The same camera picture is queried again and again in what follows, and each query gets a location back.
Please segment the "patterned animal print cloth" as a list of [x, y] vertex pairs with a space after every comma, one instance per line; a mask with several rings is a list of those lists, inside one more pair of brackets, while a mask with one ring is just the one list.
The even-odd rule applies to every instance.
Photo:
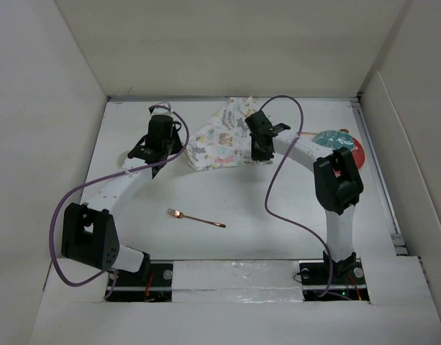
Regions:
[[251, 136], [245, 120], [259, 110], [256, 100], [229, 98], [192, 134], [187, 146], [188, 163], [195, 171], [241, 165], [259, 165], [251, 154]]

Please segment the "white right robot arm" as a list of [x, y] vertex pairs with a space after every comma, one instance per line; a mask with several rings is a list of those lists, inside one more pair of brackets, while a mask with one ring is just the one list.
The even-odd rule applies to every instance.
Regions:
[[313, 173], [315, 195], [326, 216], [322, 274], [329, 282], [340, 282], [356, 261], [353, 217], [364, 189], [352, 152], [346, 147], [330, 149], [309, 139], [288, 137], [285, 131], [291, 127], [271, 124], [263, 111], [247, 117], [245, 123], [254, 161], [269, 161], [278, 153]]

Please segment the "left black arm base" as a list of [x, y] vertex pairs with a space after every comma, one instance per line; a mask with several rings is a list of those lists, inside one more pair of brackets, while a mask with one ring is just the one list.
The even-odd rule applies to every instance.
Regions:
[[117, 279], [111, 273], [108, 278], [105, 300], [115, 303], [168, 303], [172, 301], [173, 262], [151, 262], [147, 278], [117, 271]]

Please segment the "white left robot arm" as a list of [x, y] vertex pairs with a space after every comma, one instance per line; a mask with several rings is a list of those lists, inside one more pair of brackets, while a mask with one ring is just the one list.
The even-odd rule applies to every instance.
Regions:
[[147, 134], [128, 152], [119, 172], [84, 203], [71, 203], [63, 216], [64, 257], [100, 271], [125, 271], [135, 285], [150, 278], [150, 256], [121, 244], [117, 217], [137, 191], [186, 148], [179, 135], [186, 123], [171, 105], [159, 103], [149, 111]]

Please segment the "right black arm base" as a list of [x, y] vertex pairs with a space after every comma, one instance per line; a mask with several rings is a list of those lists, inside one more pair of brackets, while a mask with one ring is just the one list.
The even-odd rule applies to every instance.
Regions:
[[304, 302], [370, 300], [359, 259], [345, 272], [334, 273], [329, 283], [329, 267], [322, 259], [299, 260], [294, 280], [301, 284]]

